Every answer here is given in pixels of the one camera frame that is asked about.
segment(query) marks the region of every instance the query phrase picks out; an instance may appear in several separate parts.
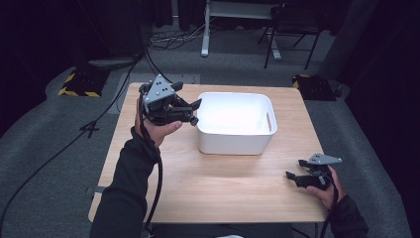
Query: person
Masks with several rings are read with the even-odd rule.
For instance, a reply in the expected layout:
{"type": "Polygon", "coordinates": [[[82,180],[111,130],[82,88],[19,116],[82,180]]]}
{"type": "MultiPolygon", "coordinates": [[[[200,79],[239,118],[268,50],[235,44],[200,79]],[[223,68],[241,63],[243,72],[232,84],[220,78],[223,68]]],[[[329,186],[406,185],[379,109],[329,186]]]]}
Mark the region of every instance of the person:
{"type": "MultiPolygon", "coordinates": [[[[158,147],[163,142],[164,137],[179,129],[182,126],[182,123],[180,121],[175,121],[164,126],[156,126],[146,119],[144,124],[149,132],[150,138],[153,140],[153,145],[151,145],[150,141],[145,140],[143,137],[142,130],[140,128],[140,112],[138,109],[136,113],[135,126],[131,128],[133,138],[127,141],[124,148],[121,150],[113,181],[102,193],[101,202],[97,208],[90,230],[90,237],[141,237],[142,232],[144,232],[143,222],[148,209],[146,201],[148,178],[154,169],[156,158],[159,156],[158,147]]],[[[332,167],[330,167],[330,170],[339,192],[338,203],[331,216],[331,230],[333,234],[336,238],[367,237],[368,226],[361,216],[357,205],[348,195],[344,193],[336,171],[332,167]]],[[[332,186],[326,190],[308,186],[306,187],[306,190],[318,197],[323,204],[331,210],[334,196],[332,186]]],[[[265,235],[257,234],[256,236],[245,235],[245,238],[284,237],[283,234],[276,234],[276,236],[270,235],[275,232],[279,233],[282,230],[282,228],[278,228],[275,224],[255,225],[261,225],[262,227],[260,227],[260,231],[267,233],[265,233],[265,235]]],[[[177,227],[176,232],[178,233],[193,227],[188,225],[175,226],[177,227]]],[[[175,237],[176,232],[170,233],[170,228],[175,226],[163,225],[161,229],[157,226],[157,233],[159,235],[155,234],[155,236],[159,238],[166,234],[167,236],[165,237],[175,237]]],[[[247,228],[253,228],[253,224],[220,224],[218,226],[220,231],[218,231],[215,229],[215,226],[216,225],[214,224],[209,224],[208,226],[203,225],[200,226],[198,230],[200,230],[202,234],[206,234],[206,232],[208,232],[209,234],[206,234],[207,236],[205,237],[217,237],[222,236],[217,232],[224,232],[223,234],[234,231],[247,232],[247,228]]],[[[290,235],[291,224],[288,226],[288,229],[288,235],[285,237],[292,237],[290,235]]],[[[192,233],[195,232],[190,232],[190,236],[179,237],[202,237],[192,236],[192,233]]]]}

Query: black chair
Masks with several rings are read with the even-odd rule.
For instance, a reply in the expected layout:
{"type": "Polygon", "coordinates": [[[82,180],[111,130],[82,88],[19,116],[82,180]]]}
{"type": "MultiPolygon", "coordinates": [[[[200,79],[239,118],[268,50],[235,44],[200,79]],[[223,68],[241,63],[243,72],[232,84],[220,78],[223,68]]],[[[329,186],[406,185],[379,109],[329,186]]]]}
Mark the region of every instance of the black chair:
{"type": "Polygon", "coordinates": [[[271,8],[271,21],[266,26],[259,43],[263,37],[270,35],[269,45],[266,53],[264,68],[268,64],[272,42],[275,36],[299,37],[291,48],[278,48],[283,51],[305,51],[309,52],[305,69],[308,68],[313,52],[319,39],[319,35],[326,30],[329,21],[331,0],[293,0],[293,2],[281,2],[278,6],[271,8]],[[315,36],[312,48],[297,49],[296,46],[307,36],[315,36]]]}

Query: human arm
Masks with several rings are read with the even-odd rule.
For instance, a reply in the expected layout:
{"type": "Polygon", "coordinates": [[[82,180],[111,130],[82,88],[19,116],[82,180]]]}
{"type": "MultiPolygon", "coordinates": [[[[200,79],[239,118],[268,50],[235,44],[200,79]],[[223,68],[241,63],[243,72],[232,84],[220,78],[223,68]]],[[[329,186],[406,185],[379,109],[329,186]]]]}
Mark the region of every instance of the human arm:
{"type": "Polygon", "coordinates": [[[364,238],[368,234],[368,225],[361,216],[356,203],[344,193],[336,171],[329,167],[334,184],[339,193],[337,205],[333,210],[334,188],[330,185],[326,190],[314,186],[308,186],[306,189],[314,196],[321,199],[323,204],[332,212],[331,230],[336,238],[364,238]]]}
{"type": "Polygon", "coordinates": [[[159,156],[158,146],[181,125],[173,122],[158,127],[145,120],[151,145],[143,138],[137,112],[133,138],[121,150],[113,181],[102,193],[90,237],[140,237],[147,212],[148,178],[159,156]]]}

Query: person's left hand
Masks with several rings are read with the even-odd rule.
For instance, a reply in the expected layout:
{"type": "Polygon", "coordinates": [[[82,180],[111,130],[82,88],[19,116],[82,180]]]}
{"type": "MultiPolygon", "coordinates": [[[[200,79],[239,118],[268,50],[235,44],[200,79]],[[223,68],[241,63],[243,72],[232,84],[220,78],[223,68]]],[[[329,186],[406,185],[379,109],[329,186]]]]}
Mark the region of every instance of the person's left hand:
{"type": "MultiPolygon", "coordinates": [[[[139,134],[141,137],[142,131],[140,130],[140,112],[139,112],[139,103],[141,103],[140,99],[137,99],[137,113],[136,113],[136,122],[135,122],[135,129],[137,134],[139,134]]],[[[146,129],[148,129],[149,135],[151,136],[151,139],[155,141],[155,147],[158,148],[161,143],[163,142],[163,139],[165,136],[175,132],[182,126],[182,122],[180,121],[174,121],[172,123],[169,123],[167,125],[163,126],[157,126],[153,124],[148,119],[144,122],[146,129]]]]}

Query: person's right arm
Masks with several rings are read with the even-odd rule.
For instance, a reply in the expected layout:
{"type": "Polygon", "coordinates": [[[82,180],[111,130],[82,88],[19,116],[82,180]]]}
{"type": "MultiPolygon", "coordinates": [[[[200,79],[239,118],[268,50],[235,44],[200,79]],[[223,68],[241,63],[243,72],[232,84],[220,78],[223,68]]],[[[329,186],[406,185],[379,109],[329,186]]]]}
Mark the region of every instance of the person's right arm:
{"type": "Polygon", "coordinates": [[[340,184],[336,171],[329,167],[334,184],[337,187],[339,197],[338,203],[331,211],[334,197],[334,188],[330,185],[326,190],[319,189],[314,186],[308,186],[306,189],[314,196],[321,199],[324,205],[332,212],[331,214],[331,231],[336,238],[364,238],[368,237],[368,225],[359,212],[356,203],[345,195],[340,184]]]}

